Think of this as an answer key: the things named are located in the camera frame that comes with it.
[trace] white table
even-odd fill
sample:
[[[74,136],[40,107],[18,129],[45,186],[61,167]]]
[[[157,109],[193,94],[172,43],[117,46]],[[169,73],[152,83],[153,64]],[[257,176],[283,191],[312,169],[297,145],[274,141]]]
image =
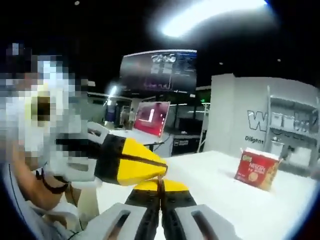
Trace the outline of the white table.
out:
[[[266,192],[233,178],[239,161],[216,151],[169,157],[166,178],[187,185],[198,204],[225,217],[243,240],[285,239],[299,223],[317,182],[278,171],[271,191]],[[132,189],[103,183],[97,189],[99,212],[124,203]],[[155,240],[164,239],[160,220]]]

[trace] monitor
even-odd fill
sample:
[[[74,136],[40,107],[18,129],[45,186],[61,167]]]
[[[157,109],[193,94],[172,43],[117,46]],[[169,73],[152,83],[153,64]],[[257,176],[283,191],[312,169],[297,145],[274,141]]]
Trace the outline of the monitor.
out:
[[[133,123],[133,128],[161,138],[170,102],[140,102]]]
[[[196,58],[196,50],[182,49],[126,55],[120,67],[122,90],[193,94],[197,83]]]

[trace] wristband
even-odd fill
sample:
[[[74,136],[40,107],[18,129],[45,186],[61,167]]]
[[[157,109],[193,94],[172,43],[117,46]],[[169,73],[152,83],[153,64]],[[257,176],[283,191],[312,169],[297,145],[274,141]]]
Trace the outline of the wristband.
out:
[[[56,180],[58,180],[59,182],[62,182],[64,184],[69,184],[69,182],[67,182],[63,176],[53,176]]]
[[[45,188],[48,189],[52,194],[62,194],[64,191],[66,191],[66,189],[68,187],[68,184],[64,184],[63,186],[60,186],[60,187],[52,187],[52,186],[50,186],[45,180],[45,173],[44,173],[43,169],[41,169],[41,175],[39,174],[38,171],[36,171],[35,172],[35,177],[38,180],[42,180],[42,183],[45,186]]]

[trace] red snack box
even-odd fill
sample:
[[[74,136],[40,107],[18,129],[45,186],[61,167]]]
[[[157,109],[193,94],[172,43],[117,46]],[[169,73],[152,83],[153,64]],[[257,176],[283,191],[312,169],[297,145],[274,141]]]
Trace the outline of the red snack box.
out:
[[[276,176],[279,160],[271,154],[247,148],[241,156],[235,179],[269,191]]]

